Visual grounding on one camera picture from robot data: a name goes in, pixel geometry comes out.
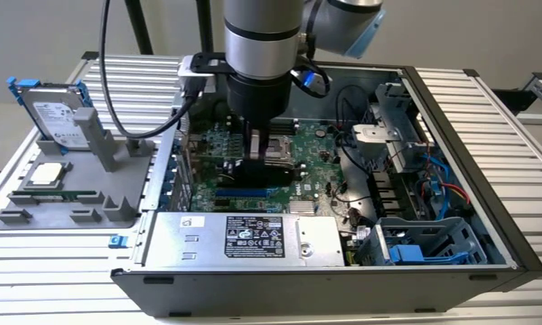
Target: blue cable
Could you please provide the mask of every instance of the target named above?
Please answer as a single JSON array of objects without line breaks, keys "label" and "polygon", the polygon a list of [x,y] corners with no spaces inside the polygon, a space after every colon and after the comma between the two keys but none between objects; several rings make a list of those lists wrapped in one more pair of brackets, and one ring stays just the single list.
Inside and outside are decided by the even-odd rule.
[{"label": "blue cable", "polygon": [[[447,183],[449,181],[449,167],[448,165],[443,164],[437,159],[435,159],[433,157],[427,157],[427,154],[423,154],[421,156],[424,159],[429,159],[429,162],[436,165],[439,168],[443,169],[443,173],[445,174],[445,180],[444,182]],[[437,216],[435,217],[435,221],[439,221],[443,219],[443,216],[448,210],[448,203],[449,203],[449,195],[448,195],[448,191],[445,190],[445,188],[443,188],[443,203],[441,203],[441,209],[440,212],[437,213]]]}]

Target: motherboard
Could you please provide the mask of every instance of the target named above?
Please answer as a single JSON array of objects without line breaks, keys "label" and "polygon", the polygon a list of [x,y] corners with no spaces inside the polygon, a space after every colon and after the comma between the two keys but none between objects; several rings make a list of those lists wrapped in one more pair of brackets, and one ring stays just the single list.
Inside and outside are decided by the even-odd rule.
[{"label": "motherboard", "polygon": [[300,181],[289,186],[226,191],[218,188],[216,166],[229,158],[241,158],[242,138],[214,124],[201,134],[189,135],[193,167],[193,212],[258,212],[344,215],[345,204],[330,191],[342,182],[334,150],[333,127],[325,122],[297,121],[292,135],[270,135],[265,161],[302,165]]}]

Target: hard drive label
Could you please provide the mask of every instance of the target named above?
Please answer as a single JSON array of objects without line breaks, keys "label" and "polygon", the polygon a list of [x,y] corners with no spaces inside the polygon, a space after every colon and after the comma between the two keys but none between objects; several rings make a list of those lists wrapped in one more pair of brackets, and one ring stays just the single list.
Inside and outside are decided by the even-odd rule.
[{"label": "hard drive label", "polygon": [[285,257],[282,218],[228,216],[224,254],[241,259]]},{"label": "hard drive label", "polygon": [[34,102],[34,109],[51,139],[67,149],[86,149],[87,140],[73,121],[71,109],[62,103]]}]

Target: white sticker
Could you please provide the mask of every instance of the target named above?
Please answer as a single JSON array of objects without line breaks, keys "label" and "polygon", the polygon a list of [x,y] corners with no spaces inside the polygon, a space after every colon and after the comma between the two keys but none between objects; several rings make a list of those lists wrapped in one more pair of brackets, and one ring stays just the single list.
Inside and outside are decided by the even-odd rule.
[{"label": "white sticker", "polygon": [[61,103],[34,102],[33,104],[51,139],[67,149],[87,148],[82,130],[73,121],[71,109]]},{"label": "white sticker", "polygon": [[205,218],[201,215],[186,215],[180,218],[181,228],[204,227],[204,226],[205,226]]}]

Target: blue pcie slot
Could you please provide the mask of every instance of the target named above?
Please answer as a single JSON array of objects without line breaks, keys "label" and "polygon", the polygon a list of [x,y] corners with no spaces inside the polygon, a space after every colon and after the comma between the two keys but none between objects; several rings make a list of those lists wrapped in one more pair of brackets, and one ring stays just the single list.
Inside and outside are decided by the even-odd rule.
[{"label": "blue pcie slot", "polygon": [[226,198],[265,198],[266,189],[224,188],[216,190],[214,196]]}]

